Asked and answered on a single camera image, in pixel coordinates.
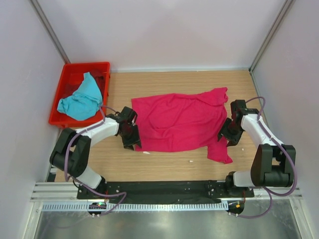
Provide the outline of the pink t-shirt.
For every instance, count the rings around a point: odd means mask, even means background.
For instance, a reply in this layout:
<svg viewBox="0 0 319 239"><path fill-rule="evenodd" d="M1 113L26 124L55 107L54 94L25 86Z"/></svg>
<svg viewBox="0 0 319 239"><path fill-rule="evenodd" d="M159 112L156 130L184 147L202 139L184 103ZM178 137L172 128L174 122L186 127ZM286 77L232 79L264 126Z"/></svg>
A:
<svg viewBox="0 0 319 239"><path fill-rule="evenodd" d="M227 88L200 94L133 98L141 146L136 151L181 152L207 147L210 160L229 164L227 140L217 135L227 118Z"/></svg>

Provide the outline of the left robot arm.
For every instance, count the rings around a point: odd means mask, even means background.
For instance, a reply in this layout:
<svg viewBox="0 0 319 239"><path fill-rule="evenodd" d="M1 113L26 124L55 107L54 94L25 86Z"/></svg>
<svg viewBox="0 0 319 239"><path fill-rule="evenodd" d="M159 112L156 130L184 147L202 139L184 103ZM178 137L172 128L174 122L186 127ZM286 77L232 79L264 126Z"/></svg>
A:
<svg viewBox="0 0 319 239"><path fill-rule="evenodd" d="M50 164L64 172L65 181L72 178L94 199L107 197L105 178L88 165L90 149L111 136L120 136L125 149L141 147L139 129L135 124L137 117L133 109L124 107L114 114L102 113L102 119L90 126L77 130L65 128L51 153Z"/></svg>

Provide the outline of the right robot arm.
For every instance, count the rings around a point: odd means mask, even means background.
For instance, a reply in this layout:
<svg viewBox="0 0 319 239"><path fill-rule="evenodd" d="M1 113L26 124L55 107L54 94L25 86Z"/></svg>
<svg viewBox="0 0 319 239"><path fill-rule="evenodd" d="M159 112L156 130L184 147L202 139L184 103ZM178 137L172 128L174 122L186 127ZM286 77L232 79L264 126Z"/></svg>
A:
<svg viewBox="0 0 319 239"><path fill-rule="evenodd" d="M225 120L217 139L226 140L227 146L236 146L246 132L257 151L249 171L229 173L225 193L236 197L243 188L262 187L280 197L292 194L298 178L296 149L284 144L270 131L261 116L262 110L247 107L246 100L235 100L230 106L231 117Z"/></svg>

